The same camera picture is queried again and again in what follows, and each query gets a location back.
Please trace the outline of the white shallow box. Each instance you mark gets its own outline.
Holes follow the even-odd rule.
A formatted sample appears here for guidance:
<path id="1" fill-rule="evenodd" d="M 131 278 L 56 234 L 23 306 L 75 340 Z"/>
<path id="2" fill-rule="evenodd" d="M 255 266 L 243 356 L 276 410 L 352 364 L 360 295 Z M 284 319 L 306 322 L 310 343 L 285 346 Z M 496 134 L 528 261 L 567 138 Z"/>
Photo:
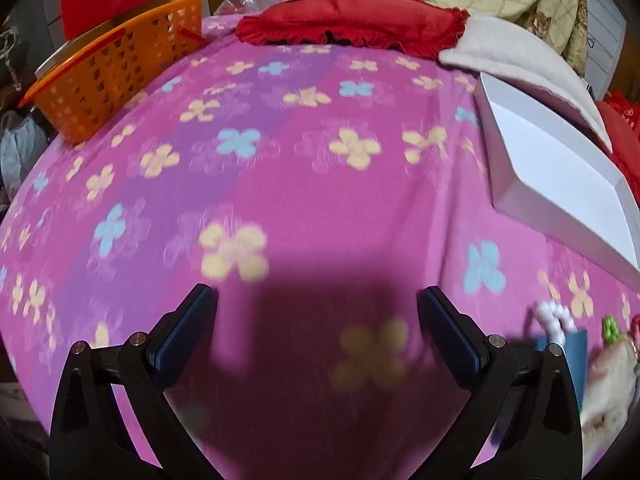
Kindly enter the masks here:
<path id="1" fill-rule="evenodd" d="M 639 286 L 639 208 L 624 175 L 560 115 L 480 74 L 475 90 L 494 207 Z"/>

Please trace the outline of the blue hair claw clip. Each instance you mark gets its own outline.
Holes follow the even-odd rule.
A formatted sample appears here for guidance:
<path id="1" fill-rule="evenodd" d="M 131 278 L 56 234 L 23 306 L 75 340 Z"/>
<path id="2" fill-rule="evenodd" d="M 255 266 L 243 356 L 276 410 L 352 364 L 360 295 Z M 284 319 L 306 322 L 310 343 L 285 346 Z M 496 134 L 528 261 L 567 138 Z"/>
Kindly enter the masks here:
<path id="1" fill-rule="evenodd" d="M 569 332 L 560 330 L 558 334 L 553 334 L 551 337 L 539 335 L 530 341 L 534 350 L 544 350 L 550 342 L 554 342 L 563 349 L 574 385 L 578 410 L 582 409 L 588 372 L 587 336 L 586 330 L 570 330 Z"/>

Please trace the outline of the orange plastic basket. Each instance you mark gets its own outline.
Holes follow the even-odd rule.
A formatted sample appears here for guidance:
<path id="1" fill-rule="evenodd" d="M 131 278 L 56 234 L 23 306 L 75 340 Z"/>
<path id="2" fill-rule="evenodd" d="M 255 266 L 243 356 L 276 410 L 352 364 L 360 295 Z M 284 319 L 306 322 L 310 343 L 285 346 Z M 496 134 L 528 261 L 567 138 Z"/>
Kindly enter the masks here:
<path id="1" fill-rule="evenodd" d="M 172 0 L 104 32 L 45 72 L 21 106 L 35 104 L 66 140 L 89 140 L 156 77 L 206 46 L 201 1 Z"/>

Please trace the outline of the pink floral bed sheet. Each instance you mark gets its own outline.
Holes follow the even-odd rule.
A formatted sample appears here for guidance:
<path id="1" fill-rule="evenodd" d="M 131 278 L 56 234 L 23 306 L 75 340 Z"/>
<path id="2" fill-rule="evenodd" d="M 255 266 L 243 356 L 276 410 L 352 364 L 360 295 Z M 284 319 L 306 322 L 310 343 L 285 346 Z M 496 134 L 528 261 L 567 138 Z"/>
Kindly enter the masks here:
<path id="1" fill-rule="evenodd" d="M 557 299 L 600 344 L 639 295 L 491 205 L 475 76 L 393 51 L 255 47 L 235 18 L 88 143 L 52 143 L 1 226 L 1 335 L 49 425 L 70 346 L 220 291 L 169 399 L 228 479 L 405 479 L 465 395 L 420 334 L 438 285 L 487 333 Z"/>

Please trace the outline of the grey white pillow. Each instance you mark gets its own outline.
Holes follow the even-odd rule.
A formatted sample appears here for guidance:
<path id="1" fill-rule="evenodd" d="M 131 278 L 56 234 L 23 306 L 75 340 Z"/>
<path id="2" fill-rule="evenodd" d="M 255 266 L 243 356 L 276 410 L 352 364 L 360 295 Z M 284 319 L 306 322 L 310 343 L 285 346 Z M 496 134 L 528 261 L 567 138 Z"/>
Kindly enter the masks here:
<path id="1" fill-rule="evenodd" d="M 607 152 L 613 151 L 585 81 L 552 47 L 526 29 L 501 18 L 474 14 L 466 21 L 457 45 L 440 52 L 438 60 L 513 84 L 582 131 L 589 131 Z"/>

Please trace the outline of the cream dotted scrunchie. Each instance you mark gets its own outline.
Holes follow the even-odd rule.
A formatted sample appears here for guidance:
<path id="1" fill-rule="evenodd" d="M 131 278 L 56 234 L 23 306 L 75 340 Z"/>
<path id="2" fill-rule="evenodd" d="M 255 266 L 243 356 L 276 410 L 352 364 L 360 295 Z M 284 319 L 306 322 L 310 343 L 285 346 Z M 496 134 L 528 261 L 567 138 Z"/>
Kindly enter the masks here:
<path id="1" fill-rule="evenodd" d="M 636 368 L 636 347 L 627 336 L 603 348 L 589 367 L 580 411 L 584 476 L 626 425 L 636 394 Z"/>

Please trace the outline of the red frilled pillow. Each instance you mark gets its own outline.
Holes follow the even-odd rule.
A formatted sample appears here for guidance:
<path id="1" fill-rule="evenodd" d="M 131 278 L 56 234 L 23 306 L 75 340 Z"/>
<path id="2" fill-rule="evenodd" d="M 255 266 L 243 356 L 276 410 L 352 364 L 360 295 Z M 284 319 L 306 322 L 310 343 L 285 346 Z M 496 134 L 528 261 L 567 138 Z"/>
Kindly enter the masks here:
<path id="1" fill-rule="evenodd" d="M 291 0 L 236 25 L 239 40 L 267 44 L 346 44 L 434 60 L 455 47 L 470 14 L 423 0 Z"/>

